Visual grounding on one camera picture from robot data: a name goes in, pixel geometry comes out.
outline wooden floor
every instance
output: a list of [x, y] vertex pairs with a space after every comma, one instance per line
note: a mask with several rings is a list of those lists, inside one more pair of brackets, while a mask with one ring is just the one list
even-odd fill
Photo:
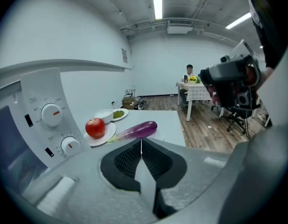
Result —
[[[214, 108], [211, 111], [212, 102], [204, 101], [204, 104], [196, 102], [196, 106], [191, 110], [190, 121], [187, 122], [187, 109], [181, 104], [177, 105], [177, 96], [144, 97], [141, 101], [143, 100], [148, 102], [148, 110], [176, 110], [178, 112], [187, 147], [231, 153], [236, 144], [248, 141], [237, 124], [232, 126], [230, 132], [226, 130], [230, 121], [219, 118], [220, 109]], [[265, 129], [257, 118], [252, 117], [248, 118], [248, 127], [251, 137]]]

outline ceiling light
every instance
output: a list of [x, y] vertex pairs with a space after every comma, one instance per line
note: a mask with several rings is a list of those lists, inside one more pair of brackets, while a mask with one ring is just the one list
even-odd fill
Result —
[[162, 18], [162, 0], [153, 0], [155, 19]]
[[232, 27], [235, 27], [236, 25], [240, 24], [241, 22], [245, 21], [246, 19], [251, 17], [251, 13], [247, 13], [243, 15], [242, 17], [238, 18], [236, 21], [232, 22], [230, 25], [226, 26], [227, 29], [231, 29]]

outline white wall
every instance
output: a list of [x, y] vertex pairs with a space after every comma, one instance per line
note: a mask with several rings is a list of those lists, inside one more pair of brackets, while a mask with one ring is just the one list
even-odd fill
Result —
[[258, 59], [260, 71], [265, 71], [266, 70], [266, 62], [265, 62], [264, 53], [258, 54], [257, 59]]
[[21, 73], [59, 67], [69, 107], [83, 133], [96, 112], [111, 108], [112, 101], [121, 106], [125, 90], [134, 84], [133, 70], [120, 68], [127, 67], [121, 48], [131, 68], [127, 39], [82, 0], [20, 0], [0, 27], [0, 85], [18, 80]]
[[201, 69], [215, 65], [233, 48], [216, 40], [191, 35], [153, 33], [130, 40], [136, 95], [176, 94], [186, 66]]
[[82, 0], [17, 0], [0, 26], [0, 68], [77, 59], [132, 68], [126, 38]]

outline eggplant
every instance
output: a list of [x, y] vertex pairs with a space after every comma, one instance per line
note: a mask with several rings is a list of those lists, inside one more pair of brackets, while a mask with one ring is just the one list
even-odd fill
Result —
[[107, 142], [113, 143], [122, 140], [129, 140], [135, 138], [144, 138], [148, 137], [156, 132], [157, 123], [154, 121], [147, 121], [139, 125], [133, 126], [129, 129], [126, 129], [119, 134], [111, 137]]

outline vent grille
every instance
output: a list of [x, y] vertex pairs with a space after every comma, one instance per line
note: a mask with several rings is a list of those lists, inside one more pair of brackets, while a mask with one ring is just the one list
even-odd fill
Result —
[[178, 19], [170, 19], [169, 25], [178, 25], [178, 26], [192, 26], [193, 22], [191, 20], [178, 20]]

